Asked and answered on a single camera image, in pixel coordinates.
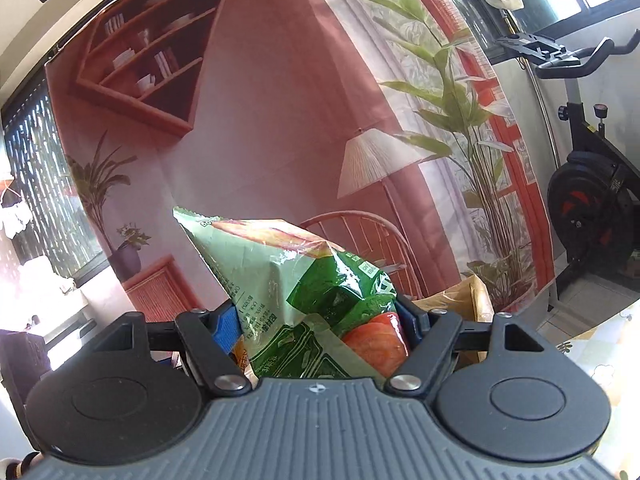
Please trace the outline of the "green snack bag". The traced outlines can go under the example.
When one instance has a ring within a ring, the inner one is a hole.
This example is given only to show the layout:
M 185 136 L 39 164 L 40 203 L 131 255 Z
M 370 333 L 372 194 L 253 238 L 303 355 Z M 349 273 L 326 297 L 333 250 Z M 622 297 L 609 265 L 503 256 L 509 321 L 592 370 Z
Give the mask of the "green snack bag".
M 397 292 L 373 263 L 280 219 L 174 217 L 235 306 L 255 376 L 384 382 L 408 358 Z

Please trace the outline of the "cardboard box with plastic liner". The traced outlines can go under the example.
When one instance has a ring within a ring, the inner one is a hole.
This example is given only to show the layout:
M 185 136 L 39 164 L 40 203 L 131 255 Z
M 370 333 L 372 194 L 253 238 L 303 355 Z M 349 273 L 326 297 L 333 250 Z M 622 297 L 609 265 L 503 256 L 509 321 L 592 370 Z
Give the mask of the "cardboard box with plastic liner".
M 422 334 L 431 330 L 438 321 L 437 315 L 433 314 L 435 310 L 455 313 L 463 322 L 474 324 L 474 328 L 479 328 L 480 324 L 490 324 L 495 314 L 487 287 L 476 275 L 431 297 L 413 300 L 412 308 Z M 489 335 L 489 328 L 484 332 L 475 333 L 471 330 L 461 334 L 454 350 L 454 370 L 483 362 L 487 356 Z

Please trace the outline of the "black exercise bike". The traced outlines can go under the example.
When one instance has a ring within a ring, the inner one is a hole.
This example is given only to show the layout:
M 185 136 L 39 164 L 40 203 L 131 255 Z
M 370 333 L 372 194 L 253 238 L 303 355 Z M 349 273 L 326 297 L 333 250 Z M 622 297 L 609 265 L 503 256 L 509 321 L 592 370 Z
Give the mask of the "black exercise bike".
M 639 34 L 622 46 L 603 38 L 595 47 L 573 51 L 528 32 L 503 36 L 498 44 L 532 62 L 538 79 L 565 84 L 567 100 L 558 117 L 570 125 L 572 150 L 547 191 L 551 224 L 566 250 L 567 266 L 555 279 L 562 294 L 586 272 L 622 270 L 639 247 L 639 170 L 606 138 L 606 105 L 593 105 L 596 126 L 587 122 L 578 84 L 611 56 L 631 53 Z

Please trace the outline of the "printed room scene backdrop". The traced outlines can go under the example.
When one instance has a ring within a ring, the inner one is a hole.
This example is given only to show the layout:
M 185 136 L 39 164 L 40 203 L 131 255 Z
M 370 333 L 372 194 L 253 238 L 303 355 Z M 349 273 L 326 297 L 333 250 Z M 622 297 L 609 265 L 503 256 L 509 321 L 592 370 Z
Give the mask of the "printed room scene backdrop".
M 283 219 L 357 254 L 378 236 L 396 287 L 470 275 L 518 313 L 554 278 L 521 129 L 452 0 L 117 0 L 47 83 L 80 206 L 119 307 L 215 307 L 224 292 L 182 207 Z

